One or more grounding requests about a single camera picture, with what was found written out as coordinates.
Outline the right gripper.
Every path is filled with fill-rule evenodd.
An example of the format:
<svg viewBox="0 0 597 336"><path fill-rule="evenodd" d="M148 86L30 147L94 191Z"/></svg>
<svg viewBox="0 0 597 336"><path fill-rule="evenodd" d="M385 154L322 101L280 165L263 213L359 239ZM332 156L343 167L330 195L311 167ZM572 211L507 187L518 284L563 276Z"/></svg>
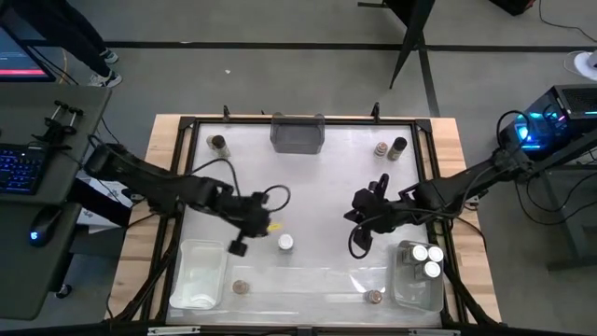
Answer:
<svg viewBox="0 0 597 336"><path fill-rule="evenodd" d="M389 175L382 174L375 191L386 192L388 183ZM352 208L344 214L344 218L368 230L356 232L356 244L364 251L371 249L370 231L393 232L402 225L413 223L413 214L406 203L390 202L383 197L378 197L368 189L360 189L354 194Z"/></svg>

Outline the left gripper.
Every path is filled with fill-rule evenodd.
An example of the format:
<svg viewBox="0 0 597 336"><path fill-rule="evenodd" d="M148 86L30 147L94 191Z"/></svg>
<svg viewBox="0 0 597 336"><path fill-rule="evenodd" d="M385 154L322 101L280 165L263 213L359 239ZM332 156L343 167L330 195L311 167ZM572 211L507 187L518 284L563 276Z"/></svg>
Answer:
<svg viewBox="0 0 597 336"><path fill-rule="evenodd" d="M237 196L236 207L233 214L233 224L243 234L250 238L267 236L271 224L270 211L264 207L269 195L263 191L253 192L250 196ZM243 238L230 242L228 252L235 256L244 256L247 244Z"/></svg>

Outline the black-lid green spice jar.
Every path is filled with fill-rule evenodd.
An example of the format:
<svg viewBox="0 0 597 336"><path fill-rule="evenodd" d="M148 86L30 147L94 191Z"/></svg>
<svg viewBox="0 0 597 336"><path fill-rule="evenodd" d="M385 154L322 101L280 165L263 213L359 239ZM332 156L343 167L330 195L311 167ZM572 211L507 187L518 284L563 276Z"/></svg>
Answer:
<svg viewBox="0 0 597 336"><path fill-rule="evenodd" d="M389 147L386 158L388 161L397 161L402 155L403 151L408 145L408 141L404 137L397 137L393 144Z"/></svg>
<svg viewBox="0 0 597 336"><path fill-rule="evenodd" d="M226 139L222 135L215 135L212 138L212 145L219 158L229 158L230 152Z"/></svg>

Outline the grey-tinted clear plastic bin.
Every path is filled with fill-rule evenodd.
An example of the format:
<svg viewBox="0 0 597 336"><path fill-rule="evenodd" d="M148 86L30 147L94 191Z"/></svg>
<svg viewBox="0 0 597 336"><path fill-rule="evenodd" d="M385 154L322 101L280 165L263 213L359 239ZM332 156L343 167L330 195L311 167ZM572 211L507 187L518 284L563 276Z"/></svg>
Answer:
<svg viewBox="0 0 597 336"><path fill-rule="evenodd" d="M427 249L432 246L427 243L412 241L400 242L393 251L391 261L391 280L389 291L393 300L401 306L426 313L439 313L444 308L444 280L443 262L439 263L442 269L441 276L426 281L414 278L414 267L417 264L402 262L402 251L408 245L424 245Z"/></svg>

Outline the dark grey plastic bin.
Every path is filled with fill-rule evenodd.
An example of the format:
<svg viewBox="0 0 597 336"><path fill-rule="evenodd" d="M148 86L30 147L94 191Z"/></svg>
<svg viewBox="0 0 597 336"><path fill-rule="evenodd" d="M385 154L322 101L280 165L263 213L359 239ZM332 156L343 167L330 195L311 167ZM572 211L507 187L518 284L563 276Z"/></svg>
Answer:
<svg viewBox="0 0 597 336"><path fill-rule="evenodd" d="M271 117L271 144L277 153L319 154L325 142L325 125L321 114L301 117L275 113Z"/></svg>

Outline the computer tower with lights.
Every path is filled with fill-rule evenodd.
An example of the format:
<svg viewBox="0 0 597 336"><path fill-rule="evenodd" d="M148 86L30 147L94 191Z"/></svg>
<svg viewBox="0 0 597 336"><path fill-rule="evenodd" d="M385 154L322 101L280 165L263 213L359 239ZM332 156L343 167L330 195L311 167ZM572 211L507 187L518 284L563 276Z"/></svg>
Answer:
<svg viewBox="0 0 597 336"><path fill-rule="evenodd" d="M542 160L594 130L597 84L555 85L504 129L498 127L497 139L499 145Z"/></svg>

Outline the dark equipment stand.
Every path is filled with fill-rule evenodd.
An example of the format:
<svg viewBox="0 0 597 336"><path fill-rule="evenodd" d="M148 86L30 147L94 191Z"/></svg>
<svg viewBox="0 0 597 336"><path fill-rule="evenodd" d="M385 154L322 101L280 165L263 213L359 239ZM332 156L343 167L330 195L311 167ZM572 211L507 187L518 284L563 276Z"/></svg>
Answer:
<svg viewBox="0 0 597 336"><path fill-rule="evenodd" d="M531 221L562 231L569 256L550 272L597 266L597 131L540 157L515 185L525 187L517 197Z"/></svg>

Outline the black computer mouse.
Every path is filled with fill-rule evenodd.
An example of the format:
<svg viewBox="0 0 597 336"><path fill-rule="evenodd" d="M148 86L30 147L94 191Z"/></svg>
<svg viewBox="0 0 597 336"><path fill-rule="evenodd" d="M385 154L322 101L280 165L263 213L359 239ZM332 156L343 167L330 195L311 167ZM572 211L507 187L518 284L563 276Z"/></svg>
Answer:
<svg viewBox="0 0 597 336"><path fill-rule="evenodd" d="M61 215L62 208L59 205L47 205L39 210L29 230L30 245L46 245L51 240Z"/></svg>

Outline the black clamp stand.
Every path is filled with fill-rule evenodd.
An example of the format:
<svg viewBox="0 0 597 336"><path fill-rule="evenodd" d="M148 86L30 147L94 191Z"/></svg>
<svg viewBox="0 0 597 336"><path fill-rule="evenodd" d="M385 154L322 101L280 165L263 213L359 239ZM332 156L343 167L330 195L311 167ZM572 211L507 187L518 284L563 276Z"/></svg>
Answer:
<svg viewBox="0 0 597 336"><path fill-rule="evenodd" d="M45 144L47 147L51 147L56 150L69 150L71 147L64 143L67 135L75 135L77 133L74 123L77 118L84 116L84 111L78 107L70 106L65 102L55 100L54 104L56 109L50 118L45 117L45 125L47 130L42 135L33 134L33 138ZM66 112L71 116L68 124L62 124L57 120L57 116L60 112Z"/></svg>

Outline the backlit black keyboard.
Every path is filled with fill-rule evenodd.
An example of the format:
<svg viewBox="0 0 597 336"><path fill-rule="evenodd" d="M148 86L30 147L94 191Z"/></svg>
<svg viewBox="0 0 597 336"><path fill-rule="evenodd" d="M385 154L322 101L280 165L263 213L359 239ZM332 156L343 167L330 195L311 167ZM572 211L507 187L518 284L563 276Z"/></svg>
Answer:
<svg viewBox="0 0 597 336"><path fill-rule="evenodd" d="M45 147L0 144L0 193L36 194L48 157Z"/></svg>

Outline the dark grey side desk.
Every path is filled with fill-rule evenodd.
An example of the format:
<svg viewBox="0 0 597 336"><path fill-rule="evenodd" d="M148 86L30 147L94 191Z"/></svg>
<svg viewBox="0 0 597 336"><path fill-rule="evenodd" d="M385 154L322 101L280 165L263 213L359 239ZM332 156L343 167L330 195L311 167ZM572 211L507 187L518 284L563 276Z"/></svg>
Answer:
<svg viewBox="0 0 597 336"><path fill-rule="evenodd" d="M79 203L66 197L89 147L88 136L101 123L111 97L109 89L48 83L0 83L0 143L26 145L43 134L56 100L77 107L76 134L65 138L69 156L57 153L49 161L34 195L0 193L0 319L33 320L53 287L62 283ZM43 246L30 244L35 216L45 207L62 208L52 238Z"/></svg>

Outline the black equipment case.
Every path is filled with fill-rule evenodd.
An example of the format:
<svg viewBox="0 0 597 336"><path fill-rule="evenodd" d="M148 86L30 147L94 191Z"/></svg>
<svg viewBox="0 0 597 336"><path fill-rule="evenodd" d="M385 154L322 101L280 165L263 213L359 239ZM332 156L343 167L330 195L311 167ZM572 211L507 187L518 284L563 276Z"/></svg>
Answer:
<svg viewBox="0 0 597 336"><path fill-rule="evenodd" d="M519 16L530 9L536 0L489 0L512 16Z"/></svg>

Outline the person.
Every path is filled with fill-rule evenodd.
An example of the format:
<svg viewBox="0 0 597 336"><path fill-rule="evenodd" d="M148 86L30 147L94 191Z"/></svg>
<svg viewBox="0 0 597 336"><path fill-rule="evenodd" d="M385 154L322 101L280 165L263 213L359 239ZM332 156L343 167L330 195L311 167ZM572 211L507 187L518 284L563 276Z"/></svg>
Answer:
<svg viewBox="0 0 597 336"><path fill-rule="evenodd" d="M7 0L13 10L48 42L88 66L93 75L115 71L100 54L110 49L92 24L67 0Z"/></svg>

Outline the computer monitor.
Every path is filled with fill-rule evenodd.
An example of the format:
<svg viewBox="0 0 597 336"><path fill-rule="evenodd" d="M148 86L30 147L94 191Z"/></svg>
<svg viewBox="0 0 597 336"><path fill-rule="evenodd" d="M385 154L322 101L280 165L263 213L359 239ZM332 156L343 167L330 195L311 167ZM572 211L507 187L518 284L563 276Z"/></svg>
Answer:
<svg viewBox="0 0 597 336"><path fill-rule="evenodd" d="M0 24L0 82L54 81L47 67Z"/></svg>

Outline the black metal table frame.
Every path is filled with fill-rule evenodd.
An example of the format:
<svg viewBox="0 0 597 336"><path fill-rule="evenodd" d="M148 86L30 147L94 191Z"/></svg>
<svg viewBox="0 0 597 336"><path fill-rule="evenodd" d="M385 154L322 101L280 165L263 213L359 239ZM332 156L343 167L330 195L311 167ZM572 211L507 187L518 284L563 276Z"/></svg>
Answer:
<svg viewBox="0 0 597 336"><path fill-rule="evenodd" d="M222 119L216 115L158 115L155 118L146 160L164 168L176 171L195 169L194 158L202 124L266 124L271 131L271 119L267 115L233 116ZM419 181L439 175L454 175L465 168L464 154L456 121L451 118L401 118L359 116L333 116L326 120L329 126L407 126L411 136L403 151L412 150L415 155ZM157 250L177 249L174 236L182 239L218 241L224 246L237 236L237 230L216 217L209 217L195 211L186 211L181 220L161 222L148 217L146 208L138 206L132 214L133 226L127 232L118 262L117 275L112 287L109 317L114 322L156 320L168 322L172 309L169 299L177 277L175 266L168 268L155 288L149 292L146 301L136 312L127 310L126 305L142 286L155 265ZM202 327L258 327L266 325L198 325ZM303 325L272 325L276 329L288 326L325 327ZM364 331L377 327L356 326Z"/></svg>

